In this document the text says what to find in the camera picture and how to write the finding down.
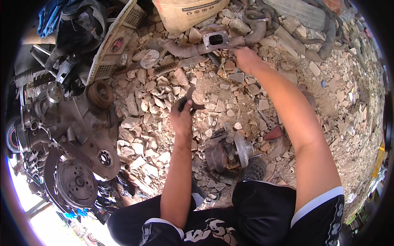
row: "blue cloth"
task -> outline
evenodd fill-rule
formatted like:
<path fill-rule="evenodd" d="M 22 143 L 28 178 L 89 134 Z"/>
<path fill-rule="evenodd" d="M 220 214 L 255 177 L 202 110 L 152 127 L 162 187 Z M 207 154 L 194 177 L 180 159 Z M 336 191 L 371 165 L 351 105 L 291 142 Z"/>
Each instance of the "blue cloth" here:
<path fill-rule="evenodd" d="M 40 38 L 53 33 L 57 26 L 62 10 L 77 0 L 50 0 L 38 13 L 40 22 L 37 28 L 37 35 Z"/>
<path fill-rule="evenodd" d="M 87 209 L 76 209 L 78 214 L 76 214 L 73 210 L 71 210 L 71 212 L 68 213 L 63 213 L 64 217 L 69 218 L 69 219 L 74 219 L 76 217 L 78 217 L 78 215 L 80 215 L 81 217 L 86 217 L 87 216 Z"/>

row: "sticker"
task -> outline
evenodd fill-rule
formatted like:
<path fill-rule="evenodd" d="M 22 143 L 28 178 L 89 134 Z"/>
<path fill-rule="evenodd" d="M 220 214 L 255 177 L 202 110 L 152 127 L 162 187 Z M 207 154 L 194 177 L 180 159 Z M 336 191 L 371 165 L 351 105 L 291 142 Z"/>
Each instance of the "sticker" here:
<path fill-rule="evenodd" d="M 119 37 L 117 40 L 115 40 L 115 41 L 112 43 L 111 52 L 112 52 L 112 53 L 115 53 L 115 52 L 117 52 L 118 50 L 120 50 L 121 47 L 122 47 L 122 45 L 123 45 L 123 42 L 124 42 L 124 41 L 125 41 L 125 40 L 124 40 L 122 37 Z"/>

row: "cement bag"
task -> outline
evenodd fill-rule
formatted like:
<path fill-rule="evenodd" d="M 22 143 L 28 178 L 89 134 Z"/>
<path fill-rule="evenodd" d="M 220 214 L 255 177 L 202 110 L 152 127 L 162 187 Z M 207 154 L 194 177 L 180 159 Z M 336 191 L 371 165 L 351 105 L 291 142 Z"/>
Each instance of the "cement bag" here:
<path fill-rule="evenodd" d="M 152 0 L 164 27 L 180 34 L 208 19 L 228 5 L 230 0 Z"/>

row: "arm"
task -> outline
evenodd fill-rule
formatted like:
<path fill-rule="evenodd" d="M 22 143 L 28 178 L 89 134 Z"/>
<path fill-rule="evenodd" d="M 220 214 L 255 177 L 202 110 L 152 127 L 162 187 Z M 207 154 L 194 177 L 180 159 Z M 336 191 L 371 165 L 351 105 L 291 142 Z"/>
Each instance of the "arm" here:
<path fill-rule="evenodd" d="M 160 200 L 160 218 L 183 229 L 186 225 L 191 200 L 191 101 L 182 112 L 177 102 L 170 113 L 175 131 L 174 150 Z"/>
<path fill-rule="evenodd" d="M 313 198 L 341 186 L 331 151 L 304 95 L 247 47 L 233 49 L 238 67 L 253 74 L 267 91 L 295 150 L 297 198 L 295 212 Z"/>

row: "hand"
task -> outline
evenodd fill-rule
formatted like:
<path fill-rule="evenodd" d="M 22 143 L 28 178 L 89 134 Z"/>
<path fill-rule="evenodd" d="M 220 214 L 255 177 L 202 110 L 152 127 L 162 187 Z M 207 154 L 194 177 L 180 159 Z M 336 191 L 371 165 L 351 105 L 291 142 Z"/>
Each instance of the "hand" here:
<path fill-rule="evenodd" d="M 175 135 L 178 137 L 185 138 L 186 140 L 192 139 L 193 133 L 191 131 L 191 115 L 190 109 L 192 101 L 188 100 L 183 107 L 182 112 L 179 111 L 180 103 L 179 101 L 172 107 L 170 113 L 170 121 L 173 125 Z"/>
<path fill-rule="evenodd" d="M 253 74 L 261 67 L 268 66 L 248 47 L 236 47 L 231 50 L 237 56 L 237 66 L 244 73 Z"/>

